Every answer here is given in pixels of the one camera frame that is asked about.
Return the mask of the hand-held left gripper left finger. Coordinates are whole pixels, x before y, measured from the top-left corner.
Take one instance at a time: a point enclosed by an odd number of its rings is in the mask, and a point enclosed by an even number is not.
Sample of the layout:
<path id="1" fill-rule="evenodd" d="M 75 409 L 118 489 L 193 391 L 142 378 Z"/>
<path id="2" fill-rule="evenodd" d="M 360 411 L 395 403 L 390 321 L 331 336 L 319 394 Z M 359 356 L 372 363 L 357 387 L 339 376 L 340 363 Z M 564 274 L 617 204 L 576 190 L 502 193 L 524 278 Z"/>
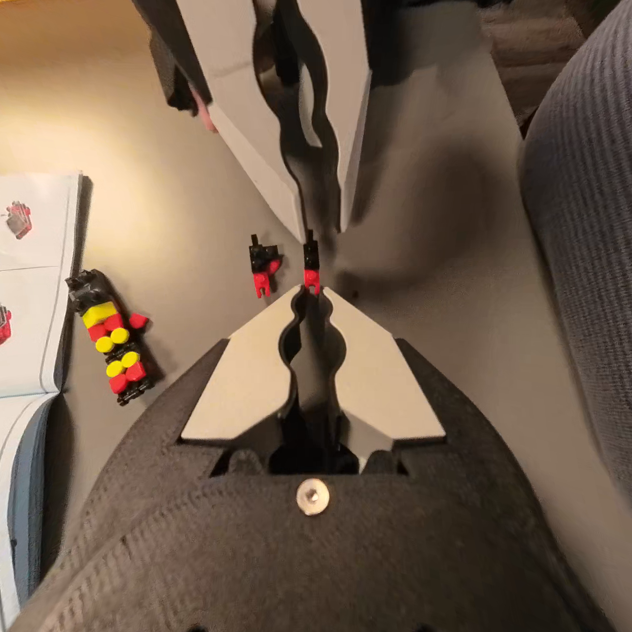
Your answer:
<path id="1" fill-rule="evenodd" d="M 291 361 L 302 346 L 305 296 L 303 285 L 291 288 L 229 337 L 183 440 L 236 440 L 286 414 L 298 391 Z"/>

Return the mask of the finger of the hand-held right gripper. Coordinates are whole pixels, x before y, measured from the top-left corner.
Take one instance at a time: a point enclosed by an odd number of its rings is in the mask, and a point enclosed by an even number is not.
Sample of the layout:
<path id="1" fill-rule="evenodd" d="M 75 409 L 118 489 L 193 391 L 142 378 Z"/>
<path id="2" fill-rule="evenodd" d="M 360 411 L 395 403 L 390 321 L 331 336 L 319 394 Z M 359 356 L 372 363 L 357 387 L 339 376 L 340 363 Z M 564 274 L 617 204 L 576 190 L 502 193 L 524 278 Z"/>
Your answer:
<path id="1" fill-rule="evenodd" d="M 279 1 L 298 55 L 298 112 L 307 142 L 322 149 L 337 232 L 352 222 L 372 71 L 361 1 Z"/>
<path id="2" fill-rule="evenodd" d="M 255 71 L 255 4 L 177 3 L 212 96 L 210 118 L 279 221 L 299 243 L 305 243 L 299 186 L 281 152 L 279 120 Z"/>

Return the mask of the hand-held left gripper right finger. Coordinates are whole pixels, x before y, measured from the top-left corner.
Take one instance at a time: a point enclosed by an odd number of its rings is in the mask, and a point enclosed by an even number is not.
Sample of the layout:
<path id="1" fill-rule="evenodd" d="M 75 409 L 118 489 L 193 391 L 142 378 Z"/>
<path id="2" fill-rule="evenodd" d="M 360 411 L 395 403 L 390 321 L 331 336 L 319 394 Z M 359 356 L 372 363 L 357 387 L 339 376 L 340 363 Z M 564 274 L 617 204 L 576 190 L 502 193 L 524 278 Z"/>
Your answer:
<path id="1" fill-rule="evenodd" d="M 322 290 L 344 356 L 334 374 L 345 440 L 435 440 L 446 432 L 391 333 L 330 288 Z"/>

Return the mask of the red black lego clip assembly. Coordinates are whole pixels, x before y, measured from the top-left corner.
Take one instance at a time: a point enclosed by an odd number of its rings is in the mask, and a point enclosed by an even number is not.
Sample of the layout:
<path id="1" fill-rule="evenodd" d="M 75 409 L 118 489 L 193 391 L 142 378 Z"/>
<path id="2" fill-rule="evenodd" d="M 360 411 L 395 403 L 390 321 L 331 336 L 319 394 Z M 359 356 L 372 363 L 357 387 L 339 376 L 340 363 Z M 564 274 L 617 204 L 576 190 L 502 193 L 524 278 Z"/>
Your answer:
<path id="1" fill-rule="evenodd" d="M 282 255 L 278 246 L 263 245 L 257 234 L 252 234 L 249 258 L 257 298 L 270 297 L 277 288 L 275 277 L 282 264 Z"/>

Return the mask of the thin red black lego piece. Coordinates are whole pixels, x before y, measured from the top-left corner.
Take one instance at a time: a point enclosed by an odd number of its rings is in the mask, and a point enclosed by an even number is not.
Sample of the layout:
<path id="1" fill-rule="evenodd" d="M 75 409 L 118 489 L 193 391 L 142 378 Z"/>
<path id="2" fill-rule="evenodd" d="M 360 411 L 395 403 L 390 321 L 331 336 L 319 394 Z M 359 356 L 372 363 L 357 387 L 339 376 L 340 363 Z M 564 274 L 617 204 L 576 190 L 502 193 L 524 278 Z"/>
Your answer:
<path id="1" fill-rule="evenodd" d="M 320 296 L 319 244 L 312 229 L 307 231 L 306 242 L 303 244 L 303 285 L 309 293 L 313 293 L 316 297 Z"/>

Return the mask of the long black red yellow lego assembly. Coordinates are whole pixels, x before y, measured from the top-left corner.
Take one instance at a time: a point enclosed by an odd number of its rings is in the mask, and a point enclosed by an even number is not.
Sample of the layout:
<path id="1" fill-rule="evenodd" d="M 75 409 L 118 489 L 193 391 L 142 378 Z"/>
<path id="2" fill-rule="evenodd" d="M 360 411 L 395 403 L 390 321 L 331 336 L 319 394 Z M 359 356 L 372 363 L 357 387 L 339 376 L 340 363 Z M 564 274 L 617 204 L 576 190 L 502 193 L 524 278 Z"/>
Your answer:
<path id="1" fill-rule="evenodd" d="M 125 407 L 164 378 L 146 343 L 151 321 L 144 330 L 131 329 L 128 317 L 134 312 L 125 305 L 109 278 L 97 269 L 83 269 L 65 282 L 69 307 L 104 359 L 109 389 L 117 404 Z"/>

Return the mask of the person's right hand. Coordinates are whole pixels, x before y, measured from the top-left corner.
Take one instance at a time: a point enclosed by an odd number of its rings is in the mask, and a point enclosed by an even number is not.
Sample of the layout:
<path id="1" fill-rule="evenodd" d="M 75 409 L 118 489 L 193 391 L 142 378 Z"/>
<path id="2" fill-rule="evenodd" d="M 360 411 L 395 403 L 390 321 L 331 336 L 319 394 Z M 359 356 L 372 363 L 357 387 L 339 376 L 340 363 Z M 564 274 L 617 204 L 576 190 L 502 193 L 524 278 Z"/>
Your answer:
<path id="1" fill-rule="evenodd" d="M 209 114 L 209 110 L 208 110 L 208 106 L 207 104 L 204 102 L 204 100 L 202 99 L 202 97 L 200 96 L 200 94 L 197 92 L 197 90 L 195 89 L 194 85 L 192 83 L 188 84 L 189 86 L 189 90 L 191 92 L 191 95 L 195 101 L 195 106 L 197 108 L 197 117 L 199 118 L 199 120 L 201 121 L 203 127 L 213 133 L 213 134 L 217 134 L 219 133 L 216 125 L 213 123 L 210 114 Z"/>

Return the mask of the open instruction booklet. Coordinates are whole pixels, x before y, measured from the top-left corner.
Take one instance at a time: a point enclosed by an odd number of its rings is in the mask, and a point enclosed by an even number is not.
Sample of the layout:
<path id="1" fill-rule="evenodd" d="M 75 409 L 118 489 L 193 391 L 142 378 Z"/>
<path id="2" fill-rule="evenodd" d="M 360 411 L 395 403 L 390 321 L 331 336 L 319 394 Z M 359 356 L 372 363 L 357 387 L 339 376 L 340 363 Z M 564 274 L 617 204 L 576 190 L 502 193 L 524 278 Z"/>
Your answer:
<path id="1" fill-rule="evenodd" d="M 41 576 L 44 449 L 82 253 L 80 172 L 1 177 L 1 630 Z"/>

